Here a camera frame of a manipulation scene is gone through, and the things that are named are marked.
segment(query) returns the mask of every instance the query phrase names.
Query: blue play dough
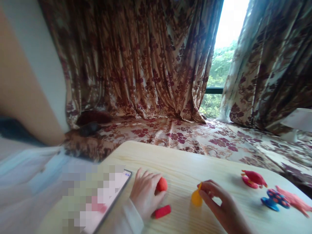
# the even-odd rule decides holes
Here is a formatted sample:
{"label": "blue play dough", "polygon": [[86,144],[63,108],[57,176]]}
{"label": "blue play dough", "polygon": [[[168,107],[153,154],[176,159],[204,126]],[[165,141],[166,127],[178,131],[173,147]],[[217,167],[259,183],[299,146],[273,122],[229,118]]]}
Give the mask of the blue play dough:
{"label": "blue play dough", "polygon": [[261,198],[261,201],[263,204],[265,204],[268,208],[275,210],[275,211],[279,211],[280,209],[277,207],[277,204],[275,203],[275,201],[273,201],[271,198]]}
{"label": "blue play dough", "polygon": [[272,210],[279,211],[280,209],[277,207],[277,204],[281,205],[282,207],[289,209],[290,205],[285,201],[285,197],[279,193],[278,191],[274,189],[268,189],[266,192],[269,196],[269,198],[261,198],[261,201],[263,204],[265,204],[267,207],[269,207]]}

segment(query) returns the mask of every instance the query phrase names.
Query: white lamp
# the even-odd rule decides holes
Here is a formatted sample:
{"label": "white lamp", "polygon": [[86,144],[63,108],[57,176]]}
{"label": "white lamp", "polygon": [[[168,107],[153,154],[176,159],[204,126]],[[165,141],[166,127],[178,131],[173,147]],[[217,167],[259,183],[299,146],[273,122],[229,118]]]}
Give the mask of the white lamp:
{"label": "white lamp", "polygon": [[287,116],[281,124],[291,127],[293,130],[283,134],[280,138],[287,142],[296,143],[298,141],[298,130],[312,132],[312,110],[297,108],[289,116]]}

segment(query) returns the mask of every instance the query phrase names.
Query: floral patterned curtain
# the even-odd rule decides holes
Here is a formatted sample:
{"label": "floral patterned curtain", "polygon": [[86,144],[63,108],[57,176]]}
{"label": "floral patterned curtain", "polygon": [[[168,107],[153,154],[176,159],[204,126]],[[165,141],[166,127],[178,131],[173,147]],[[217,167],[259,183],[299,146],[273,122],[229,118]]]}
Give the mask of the floral patterned curtain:
{"label": "floral patterned curtain", "polygon": [[223,0],[39,0],[67,84],[67,117],[84,110],[205,123]]}
{"label": "floral patterned curtain", "polygon": [[312,107],[312,1],[250,0],[219,120],[280,134],[296,108]]}

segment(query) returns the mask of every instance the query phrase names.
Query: pink clay starfish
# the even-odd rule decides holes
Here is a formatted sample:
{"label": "pink clay starfish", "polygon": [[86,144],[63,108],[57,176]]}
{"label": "pink clay starfish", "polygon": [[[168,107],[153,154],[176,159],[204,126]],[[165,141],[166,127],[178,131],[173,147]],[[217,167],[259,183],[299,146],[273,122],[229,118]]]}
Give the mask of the pink clay starfish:
{"label": "pink clay starfish", "polygon": [[288,202],[295,207],[297,210],[299,210],[301,213],[303,213],[307,218],[310,216],[306,213],[306,211],[312,211],[312,207],[306,204],[301,198],[299,198],[296,194],[290,193],[288,191],[285,191],[278,187],[276,185],[276,189],[278,192],[280,192],[282,195],[285,196],[285,198],[288,200]]}

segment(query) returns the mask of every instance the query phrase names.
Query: white sleeve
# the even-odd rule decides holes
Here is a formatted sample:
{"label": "white sleeve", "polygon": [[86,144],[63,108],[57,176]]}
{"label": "white sleeve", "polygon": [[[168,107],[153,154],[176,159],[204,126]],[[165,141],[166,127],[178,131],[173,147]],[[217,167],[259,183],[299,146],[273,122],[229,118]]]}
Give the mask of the white sleeve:
{"label": "white sleeve", "polygon": [[114,223],[108,226],[107,233],[133,233],[140,234],[144,228],[144,222],[130,198],[122,209],[115,214]]}

